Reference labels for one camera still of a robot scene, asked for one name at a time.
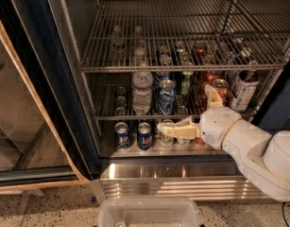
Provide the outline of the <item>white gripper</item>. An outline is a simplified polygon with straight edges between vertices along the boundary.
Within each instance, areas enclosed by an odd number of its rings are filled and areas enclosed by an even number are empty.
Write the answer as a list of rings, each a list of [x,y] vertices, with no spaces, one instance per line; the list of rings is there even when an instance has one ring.
[[[189,116],[177,123],[161,122],[157,129],[162,134],[177,139],[193,140],[200,136],[204,143],[221,149],[226,132],[242,116],[228,107],[222,107],[222,98],[212,85],[206,84],[204,91],[208,110],[200,116],[199,126]]]

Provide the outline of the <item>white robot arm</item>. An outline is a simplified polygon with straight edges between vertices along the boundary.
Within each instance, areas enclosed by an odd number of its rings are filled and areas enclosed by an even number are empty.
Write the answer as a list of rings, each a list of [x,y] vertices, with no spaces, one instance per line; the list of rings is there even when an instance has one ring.
[[[207,85],[208,108],[196,124],[187,117],[177,123],[160,123],[158,130],[177,139],[201,138],[230,155],[239,171],[264,194],[290,201],[290,131],[272,135],[222,105],[216,90]]]

